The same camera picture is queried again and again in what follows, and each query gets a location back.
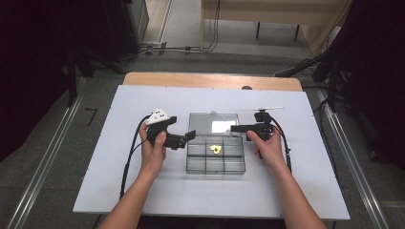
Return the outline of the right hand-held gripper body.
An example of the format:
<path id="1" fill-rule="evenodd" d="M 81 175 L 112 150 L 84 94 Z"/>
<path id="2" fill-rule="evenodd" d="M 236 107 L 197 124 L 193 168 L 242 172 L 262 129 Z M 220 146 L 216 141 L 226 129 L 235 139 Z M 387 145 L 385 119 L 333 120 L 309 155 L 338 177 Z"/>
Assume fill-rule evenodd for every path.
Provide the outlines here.
<path id="1" fill-rule="evenodd" d="M 255 133 L 263 141 L 270 139 L 270 136 L 277 130 L 281 137 L 284 137 L 284 131 L 279 123 L 266 111 L 266 108 L 259 108 L 254 114 L 256 120 Z"/>

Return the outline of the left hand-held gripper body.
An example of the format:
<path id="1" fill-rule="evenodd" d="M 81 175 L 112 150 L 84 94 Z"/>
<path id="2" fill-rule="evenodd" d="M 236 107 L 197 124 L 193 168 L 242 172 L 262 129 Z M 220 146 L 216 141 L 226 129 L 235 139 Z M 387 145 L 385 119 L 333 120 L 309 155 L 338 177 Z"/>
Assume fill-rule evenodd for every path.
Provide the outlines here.
<path id="1" fill-rule="evenodd" d="M 170 117 L 171 116 L 162 109 L 156 109 L 152 112 L 145 121 L 147 125 L 147 140 L 154 145 L 158 134 L 165 132 L 166 140 L 163 143 L 164 147 L 168 147 L 172 150 L 183 149 L 186 145 L 185 135 L 172 135 L 168 132 L 170 125 L 167 125 L 167 120 Z"/>

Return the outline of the clear plastic compartment box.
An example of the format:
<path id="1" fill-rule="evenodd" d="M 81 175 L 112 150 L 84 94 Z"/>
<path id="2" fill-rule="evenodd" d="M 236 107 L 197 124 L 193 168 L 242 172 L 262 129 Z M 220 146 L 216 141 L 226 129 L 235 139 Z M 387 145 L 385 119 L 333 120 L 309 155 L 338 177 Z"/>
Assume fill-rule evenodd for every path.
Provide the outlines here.
<path id="1" fill-rule="evenodd" d="M 238 125 L 236 114 L 192 113 L 189 130 L 196 131 L 187 144 L 186 173 L 196 175 L 243 175 L 245 173 L 244 141 L 240 133 L 230 132 Z M 211 145 L 222 150 L 214 155 Z"/>

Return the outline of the person's right hand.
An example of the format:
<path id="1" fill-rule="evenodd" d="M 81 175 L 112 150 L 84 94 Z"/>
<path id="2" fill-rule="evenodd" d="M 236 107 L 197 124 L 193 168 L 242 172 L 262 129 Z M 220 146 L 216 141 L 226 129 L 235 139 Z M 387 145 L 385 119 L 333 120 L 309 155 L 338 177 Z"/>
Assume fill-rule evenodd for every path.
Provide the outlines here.
<path id="1" fill-rule="evenodd" d="M 275 131 L 268 140 L 260 139 L 253 131 L 248 131 L 246 135 L 255 144 L 253 154 L 261 157 L 266 168 L 272 173 L 276 166 L 284 161 L 279 132 Z"/>

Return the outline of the person's left hand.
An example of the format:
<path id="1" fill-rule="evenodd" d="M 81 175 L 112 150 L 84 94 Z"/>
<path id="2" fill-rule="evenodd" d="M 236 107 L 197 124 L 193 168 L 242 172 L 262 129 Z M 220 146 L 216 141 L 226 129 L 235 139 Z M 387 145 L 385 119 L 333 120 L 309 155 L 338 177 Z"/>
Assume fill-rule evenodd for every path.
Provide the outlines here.
<path id="1" fill-rule="evenodd" d="M 147 140 L 147 125 L 142 124 L 139 130 L 141 138 L 141 168 L 140 174 L 147 175 L 152 178 L 156 178 L 160 169 L 162 168 L 163 161 L 166 158 L 166 150 L 163 144 L 166 140 L 166 133 L 160 132 L 155 140 L 154 144 L 151 144 Z"/>

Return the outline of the wooden table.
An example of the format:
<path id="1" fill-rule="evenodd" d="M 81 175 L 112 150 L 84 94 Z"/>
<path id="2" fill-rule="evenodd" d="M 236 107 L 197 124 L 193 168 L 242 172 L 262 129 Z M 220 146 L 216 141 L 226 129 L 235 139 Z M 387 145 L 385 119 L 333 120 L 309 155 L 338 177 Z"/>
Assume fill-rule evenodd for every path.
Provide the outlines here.
<path id="1" fill-rule="evenodd" d="M 296 78 L 248 76 L 228 73 L 127 73 L 124 85 L 184 88 L 242 89 L 302 92 Z"/>

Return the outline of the black metal stand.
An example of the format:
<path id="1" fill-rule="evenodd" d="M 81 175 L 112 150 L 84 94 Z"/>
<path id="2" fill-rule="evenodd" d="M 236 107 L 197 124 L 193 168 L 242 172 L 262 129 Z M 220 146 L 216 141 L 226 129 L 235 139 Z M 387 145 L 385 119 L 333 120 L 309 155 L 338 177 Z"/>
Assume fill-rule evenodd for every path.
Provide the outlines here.
<path id="1" fill-rule="evenodd" d="M 329 105 L 333 113 L 336 112 L 335 103 L 338 101 L 336 98 L 336 87 L 338 76 L 340 74 L 339 64 L 339 59 L 334 54 L 324 52 L 320 55 L 320 63 L 312 77 L 315 82 L 322 82 L 327 76 L 330 77 L 326 103 Z"/>

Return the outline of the dark cabinet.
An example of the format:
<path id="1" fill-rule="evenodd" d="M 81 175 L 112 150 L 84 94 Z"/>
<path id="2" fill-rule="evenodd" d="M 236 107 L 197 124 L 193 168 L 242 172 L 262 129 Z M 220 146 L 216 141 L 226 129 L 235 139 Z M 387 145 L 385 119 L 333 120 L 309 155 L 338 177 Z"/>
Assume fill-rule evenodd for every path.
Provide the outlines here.
<path id="1" fill-rule="evenodd" d="M 145 0 L 104 0 L 117 61 L 140 50 L 149 23 Z"/>

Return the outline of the beige wooden desk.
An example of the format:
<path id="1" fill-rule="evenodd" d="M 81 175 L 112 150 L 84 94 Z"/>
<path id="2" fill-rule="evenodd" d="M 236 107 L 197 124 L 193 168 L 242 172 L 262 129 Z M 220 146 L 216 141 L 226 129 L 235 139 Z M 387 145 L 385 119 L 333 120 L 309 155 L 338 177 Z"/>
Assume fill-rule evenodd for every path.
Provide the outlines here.
<path id="1" fill-rule="evenodd" d="M 344 24 L 353 0 L 201 0 L 201 37 L 204 20 L 214 19 L 220 4 L 219 20 L 299 25 L 314 55 L 326 49 L 336 27 Z"/>

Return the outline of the black curtain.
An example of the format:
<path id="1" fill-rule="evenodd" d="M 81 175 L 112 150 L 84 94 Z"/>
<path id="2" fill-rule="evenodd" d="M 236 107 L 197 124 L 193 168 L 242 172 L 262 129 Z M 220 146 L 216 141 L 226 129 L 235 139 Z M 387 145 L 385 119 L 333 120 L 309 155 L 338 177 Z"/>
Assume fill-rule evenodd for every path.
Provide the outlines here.
<path id="1" fill-rule="evenodd" d="M 405 171 L 405 0 L 352 0 L 333 47 L 351 74 L 342 95 L 377 131 L 376 152 Z"/>
<path id="2" fill-rule="evenodd" d="M 73 85 L 63 71 L 87 0 L 0 0 L 0 161 Z"/>

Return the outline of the metal floor rail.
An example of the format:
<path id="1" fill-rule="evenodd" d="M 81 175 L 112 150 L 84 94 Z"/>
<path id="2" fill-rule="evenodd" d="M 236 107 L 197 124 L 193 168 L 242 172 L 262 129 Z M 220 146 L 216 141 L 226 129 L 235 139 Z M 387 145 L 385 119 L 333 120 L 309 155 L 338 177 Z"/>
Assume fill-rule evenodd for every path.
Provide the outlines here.
<path id="1" fill-rule="evenodd" d="M 71 123 L 75 117 L 78 107 L 82 101 L 84 91 L 90 82 L 89 78 L 81 78 L 76 84 L 77 96 L 72 105 L 65 109 L 64 114 L 58 123 L 52 140 L 49 143 L 46 152 L 42 156 L 29 184 L 26 186 L 18 204 L 13 211 L 12 217 L 6 229 L 23 229 L 23 226 L 35 204 L 40 190 L 50 172 L 53 162 L 58 154 L 59 148 L 67 134 Z"/>
<path id="2" fill-rule="evenodd" d="M 338 114 L 334 113 L 329 106 L 327 106 L 325 110 L 327 120 L 331 126 L 334 136 L 336 137 L 340 151 L 349 167 L 359 196 L 361 197 L 363 205 L 365 206 L 373 224 L 373 228 L 391 229 L 374 194 L 373 188 L 369 183 L 360 163 L 358 162 L 349 139 L 343 130 Z"/>

